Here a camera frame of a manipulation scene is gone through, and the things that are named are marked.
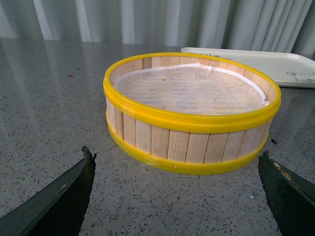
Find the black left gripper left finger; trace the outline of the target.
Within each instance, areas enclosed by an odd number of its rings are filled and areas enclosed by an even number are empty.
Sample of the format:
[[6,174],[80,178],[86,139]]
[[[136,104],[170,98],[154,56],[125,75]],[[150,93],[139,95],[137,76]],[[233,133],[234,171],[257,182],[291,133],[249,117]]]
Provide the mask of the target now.
[[2,236],[77,236],[90,201],[96,154],[84,157],[25,203],[0,219]]

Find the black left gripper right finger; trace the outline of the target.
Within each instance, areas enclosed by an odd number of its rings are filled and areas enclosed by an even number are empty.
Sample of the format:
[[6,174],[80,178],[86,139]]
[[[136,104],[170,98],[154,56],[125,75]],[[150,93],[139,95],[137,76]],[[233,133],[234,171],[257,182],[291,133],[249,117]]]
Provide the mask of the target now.
[[269,157],[258,159],[267,204],[283,236],[315,234],[315,185]]

